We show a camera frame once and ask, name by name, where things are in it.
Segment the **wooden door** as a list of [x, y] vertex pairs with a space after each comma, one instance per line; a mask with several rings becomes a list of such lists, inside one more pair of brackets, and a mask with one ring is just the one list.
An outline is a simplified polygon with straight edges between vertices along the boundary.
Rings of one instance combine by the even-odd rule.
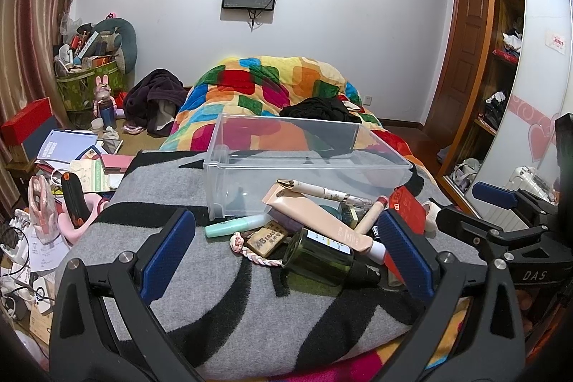
[[442, 146], [453, 142], [469, 101], [482, 46], [488, 0], [454, 0], [452, 27], [442, 73], [424, 131]]

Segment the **pink rabbit figurine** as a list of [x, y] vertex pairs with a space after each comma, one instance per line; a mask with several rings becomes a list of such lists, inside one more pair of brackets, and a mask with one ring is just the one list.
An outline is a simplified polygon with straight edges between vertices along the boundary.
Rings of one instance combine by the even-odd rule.
[[116, 129], [116, 101], [106, 74], [95, 78], [93, 114], [102, 119], [105, 128]]

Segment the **dark green glass bottle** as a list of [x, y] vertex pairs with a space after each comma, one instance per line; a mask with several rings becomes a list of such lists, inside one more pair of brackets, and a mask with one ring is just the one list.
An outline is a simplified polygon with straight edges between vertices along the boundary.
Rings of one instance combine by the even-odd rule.
[[378, 270], [356, 260], [352, 248], [306, 228], [293, 237], [283, 257], [283, 268], [329, 286], [377, 286]]

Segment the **beige patterned pen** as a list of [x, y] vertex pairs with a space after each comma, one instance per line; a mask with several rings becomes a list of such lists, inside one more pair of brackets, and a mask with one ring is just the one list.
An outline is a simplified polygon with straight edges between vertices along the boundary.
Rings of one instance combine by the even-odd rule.
[[278, 179], [277, 183], [281, 187], [299, 194], [345, 203], [354, 207], [369, 208], [374, 204], [374, 201], [366, 198], [298, 180]]

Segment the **beige lip balm stick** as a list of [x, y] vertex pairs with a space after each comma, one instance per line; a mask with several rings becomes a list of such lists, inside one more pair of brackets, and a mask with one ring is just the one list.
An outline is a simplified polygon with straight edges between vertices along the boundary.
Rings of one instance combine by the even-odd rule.
[[358, 234], [367, 234], [377, 222], [379, 216], [389, 203], [389, 199], [385, 196], [379, 197], [369, 208], [366, 214], [356, 224], [355, 231]]

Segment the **mint green highlighter pen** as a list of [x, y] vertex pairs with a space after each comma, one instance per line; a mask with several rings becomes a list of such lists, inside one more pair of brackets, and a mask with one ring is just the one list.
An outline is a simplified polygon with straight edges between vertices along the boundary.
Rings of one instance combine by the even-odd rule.
[[271, 217], [267, 213], [226, 220], [207, 226], [205, 228], [205, 236], [207, 238], [233, 236], [235, 233], [248, 232], [264, 227], [270, 221]]

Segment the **red paper packet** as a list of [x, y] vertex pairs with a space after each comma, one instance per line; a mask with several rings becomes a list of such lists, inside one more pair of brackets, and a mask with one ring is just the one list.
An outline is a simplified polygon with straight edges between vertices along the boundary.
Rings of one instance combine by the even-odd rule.
[[391, 286], [404, 284], [398, 266], [414, 259], [411, 246], [419, 247], [425, 242], [425, 212], [420, 202], [408, 188], [401, 186], [393, 191], [389, 203], [378, 221], [379, 235], [386, 247], [385, 265], [393, 278]]

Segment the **grey neck pillow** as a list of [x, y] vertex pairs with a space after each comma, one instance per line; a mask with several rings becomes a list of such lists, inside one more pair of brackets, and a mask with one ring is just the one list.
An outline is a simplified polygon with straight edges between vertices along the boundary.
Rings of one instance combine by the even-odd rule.
[[107, 41], [116, 57], [123, 64], [123, 71], [128, 74], [134, 71], [138, 48], [136, 32], [133, 25], [124, 18], [106, 18], [94, 26], [94, 30], [103, 36], [112, 36]]

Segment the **braided rope keychain charm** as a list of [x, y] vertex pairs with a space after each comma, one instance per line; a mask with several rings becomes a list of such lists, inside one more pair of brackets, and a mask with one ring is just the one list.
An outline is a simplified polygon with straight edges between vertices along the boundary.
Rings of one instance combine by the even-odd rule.
[[235, 232], [229, 240], [230, 249], [234, 254], [247, 258], [250, 262], [262, 267], [282, 267], [282, 260], [266, 259], [245, 245], [245, 240], [239, 232]]

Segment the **grey black striped blanket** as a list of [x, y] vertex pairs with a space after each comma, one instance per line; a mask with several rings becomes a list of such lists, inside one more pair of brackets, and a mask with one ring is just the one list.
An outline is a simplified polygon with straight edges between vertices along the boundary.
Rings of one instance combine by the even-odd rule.
[[168, 337], [206, 379], [367, 381], [423, 313], [386, 284], [330, 287], [258, 266], [210, 240], [197, 151], [148, 151], [131, 162], [98, 219], [69, 250], [87, 265], [137, 250], [179, 208], [195, 237], [164, 295], [151, 308]]

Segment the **wooden wardrobe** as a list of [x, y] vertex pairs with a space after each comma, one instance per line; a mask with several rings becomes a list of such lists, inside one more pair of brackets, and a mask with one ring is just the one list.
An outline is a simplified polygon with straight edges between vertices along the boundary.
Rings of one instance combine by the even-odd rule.
[[519, 62], [504, 52], [503, 36], [510, 30], [521, 30], [523, 23], [524, 0], [488, 0], [486, 32], [476, 78], [457, 134], [451, 144], [443, 147], [447, 154], [436, 176], [446, 194], [465, 211], [470, 211], [471, 204], [464, 190], [453, 181], [454, 169], [468, 158], [485, 158], [492, 146], [496, 131], [484, 120], [484, 104], [494, 92], [509, 93], [512, 89]]

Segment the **blue white booklet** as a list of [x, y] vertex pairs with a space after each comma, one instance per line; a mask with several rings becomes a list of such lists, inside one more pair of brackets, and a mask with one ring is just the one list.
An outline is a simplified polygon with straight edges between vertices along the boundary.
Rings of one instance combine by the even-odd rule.
[[52, 130], [39, 149], [37, 159], [69, 163], [97, 142], [93, 133]]

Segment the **peach cosmetic tube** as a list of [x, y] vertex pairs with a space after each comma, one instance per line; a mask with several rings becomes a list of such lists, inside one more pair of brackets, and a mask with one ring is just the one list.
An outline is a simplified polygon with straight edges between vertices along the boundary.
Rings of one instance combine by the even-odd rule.
[[381, 265], [385, 260], [386, 247], [382, 243], [352, 230], [302, 194], [274, 184], [262, 201], [304, 227], [349, 246], [377, 264]]

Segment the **black clothing pile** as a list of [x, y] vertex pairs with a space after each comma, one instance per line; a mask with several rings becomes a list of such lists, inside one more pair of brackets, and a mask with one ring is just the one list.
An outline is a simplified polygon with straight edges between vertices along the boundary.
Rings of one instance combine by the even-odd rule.
[[353, 115], [337, 97], [312, 97], [300, 103], [283, 108], [279, 115], [288, 118], [303, 118], [337, 122], [360, 123], [361, 119]]

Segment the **tan eraser block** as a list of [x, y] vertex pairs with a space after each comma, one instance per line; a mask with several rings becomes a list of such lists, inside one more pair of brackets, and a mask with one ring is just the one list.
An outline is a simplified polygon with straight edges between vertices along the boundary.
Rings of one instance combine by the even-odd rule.
[[287, 237], [288, 231], [271, 220], [252, 234], [246, 245], [255, 254], [267, 258]]

